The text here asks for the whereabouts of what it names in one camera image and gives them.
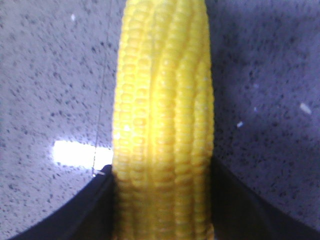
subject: corn cob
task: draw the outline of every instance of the corn cob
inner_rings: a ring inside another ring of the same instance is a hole
[[[128,0],[113,112],[118,240],[205,240],[213,88],[204,0]]]

